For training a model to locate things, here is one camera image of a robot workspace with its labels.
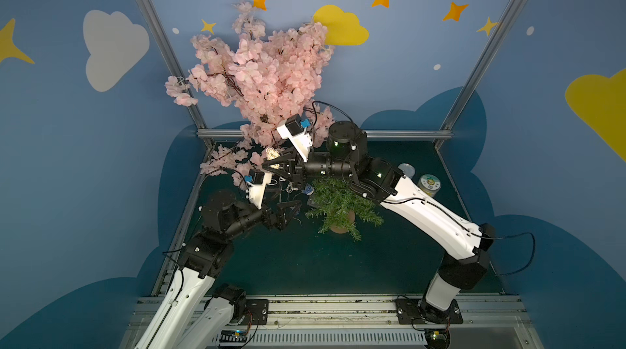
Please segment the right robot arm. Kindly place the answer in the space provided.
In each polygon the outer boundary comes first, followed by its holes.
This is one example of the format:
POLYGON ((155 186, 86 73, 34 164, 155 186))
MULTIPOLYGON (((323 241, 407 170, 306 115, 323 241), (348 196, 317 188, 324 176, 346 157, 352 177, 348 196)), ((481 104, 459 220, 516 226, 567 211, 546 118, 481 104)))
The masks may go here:
POLYGON ((276 130, 292 148, 264 161, 262 168, 299 189, 314 179, 336 179, 358 198, 390 210, 430 236, 445 254, 437 273, 417 305, 420 317, 443 324, 455 313, 456 296, 476 286, 487 274, 488 251, 499 240, 488 224, 461 218, 420 189, 399 168, 368 153, 367 133, 351 120, 329 127, 326 150, 314 149, 313 125, 296 114, 276 130))

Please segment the small green christmas tree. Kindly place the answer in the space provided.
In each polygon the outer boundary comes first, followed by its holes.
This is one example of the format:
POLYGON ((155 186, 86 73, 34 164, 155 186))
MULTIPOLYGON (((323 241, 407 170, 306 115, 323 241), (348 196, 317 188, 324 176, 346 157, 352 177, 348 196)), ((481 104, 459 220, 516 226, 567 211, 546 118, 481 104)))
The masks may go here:
POLYGON ((374 227, 383 225, 384 219, 376 212, 376 205, 355 194, 343 181, 315 180, 312 187, 313 206, 307 209, 305 216, 320 221, 319 233, 345 233, 353 241, 361 241, 357 220, 374 227))

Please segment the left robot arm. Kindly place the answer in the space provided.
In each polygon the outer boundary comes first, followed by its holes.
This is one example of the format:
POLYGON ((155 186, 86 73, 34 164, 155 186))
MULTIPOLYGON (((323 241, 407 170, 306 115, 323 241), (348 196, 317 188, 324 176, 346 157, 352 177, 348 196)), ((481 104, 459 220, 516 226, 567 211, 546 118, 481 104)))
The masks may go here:
POLYGON ((201 228, 179 251, 172 282, 137 348, 206 348, 218 343, 231 323, 254 315, 246 292, 234 285, 214 284, 231 259, 234 240, 262 225, 282 231, 298 215, 300 201, 256 207, 223 189, 201 210, 201 228))

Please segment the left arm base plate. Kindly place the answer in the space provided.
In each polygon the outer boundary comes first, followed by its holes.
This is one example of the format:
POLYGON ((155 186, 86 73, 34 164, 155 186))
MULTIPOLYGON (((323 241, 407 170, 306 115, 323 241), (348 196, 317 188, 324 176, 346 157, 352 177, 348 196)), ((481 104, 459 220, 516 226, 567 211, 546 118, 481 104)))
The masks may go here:
POLYGON ((265 326, 269 313, 269 300, 266 298, 247 299, 234 307, 231 326, 265 326))

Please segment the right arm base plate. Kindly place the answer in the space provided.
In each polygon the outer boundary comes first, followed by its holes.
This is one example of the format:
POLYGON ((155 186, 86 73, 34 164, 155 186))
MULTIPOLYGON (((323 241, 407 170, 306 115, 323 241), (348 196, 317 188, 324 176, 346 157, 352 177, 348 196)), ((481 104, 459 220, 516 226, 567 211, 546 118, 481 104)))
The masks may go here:
POLYGON ((454 299, 446 311, 428 304, 422 306, 421 298, 400 295, 395 299, 396 315, 401 325, 461 325, 463 317, 458 302, 454 299))

